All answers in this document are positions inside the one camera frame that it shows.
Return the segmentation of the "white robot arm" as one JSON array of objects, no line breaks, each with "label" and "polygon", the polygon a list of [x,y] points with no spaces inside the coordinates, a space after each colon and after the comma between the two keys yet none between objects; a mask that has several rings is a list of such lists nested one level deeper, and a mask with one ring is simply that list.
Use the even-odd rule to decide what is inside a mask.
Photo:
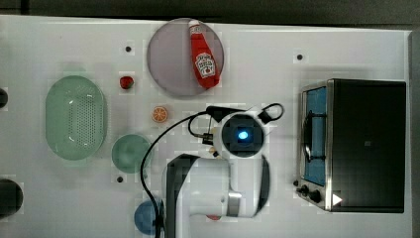
[{"label": "white robot arm", "polygon": [[213,118],[213,155],[181,154],[162,173],[164,238],[191,238],[192,215],[253,218],[268,202],[268,115],[248,110]]}]

